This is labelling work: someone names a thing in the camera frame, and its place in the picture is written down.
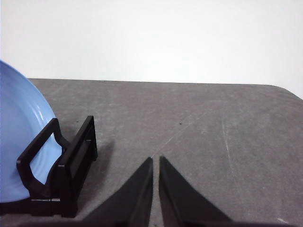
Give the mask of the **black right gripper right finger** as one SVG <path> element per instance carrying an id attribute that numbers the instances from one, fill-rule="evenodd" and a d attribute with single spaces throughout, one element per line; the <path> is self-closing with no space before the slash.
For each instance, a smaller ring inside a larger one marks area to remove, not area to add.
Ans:
<path id="1" fill-rule="evenodd" d="M 160 157 L 159 196 L 166 227 L 232 227 L 235 222 Z"/>

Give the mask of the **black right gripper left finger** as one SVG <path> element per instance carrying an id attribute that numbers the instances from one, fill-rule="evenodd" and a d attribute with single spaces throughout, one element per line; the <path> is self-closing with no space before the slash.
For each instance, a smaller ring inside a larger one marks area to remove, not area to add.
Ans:
<path id="1" fill-rule="evenodd" d="M 148 157 L 122 187 L 82 221 L 84 227 L 147 227 L 153 197 L 153 159 Z"/>

